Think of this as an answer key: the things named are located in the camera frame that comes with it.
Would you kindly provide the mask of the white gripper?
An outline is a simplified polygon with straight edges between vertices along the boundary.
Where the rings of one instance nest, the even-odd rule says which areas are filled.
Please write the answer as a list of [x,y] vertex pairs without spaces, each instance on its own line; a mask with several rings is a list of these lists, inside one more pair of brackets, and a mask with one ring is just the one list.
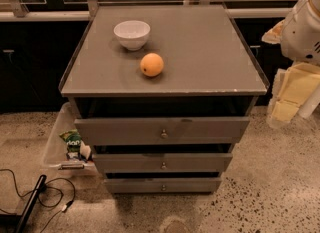
[[[284,21],[264,33],[261,40],[279,44]],[[299,115],[306,119],[320,104],[320,67],[295,62],[287,70],[279,69],[274,78],[272,98],[267,109],[268,124],[288,124]]]

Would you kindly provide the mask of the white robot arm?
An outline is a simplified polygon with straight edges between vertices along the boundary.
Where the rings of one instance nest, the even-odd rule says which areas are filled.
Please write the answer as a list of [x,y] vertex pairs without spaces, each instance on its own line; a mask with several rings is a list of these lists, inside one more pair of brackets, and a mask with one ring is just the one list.
[[298,0],[262,41],[279,44],[282,55],[293,61],[274,78],[268,125],[280,128],[296,115],[308,118],[320,103],[320,0]]

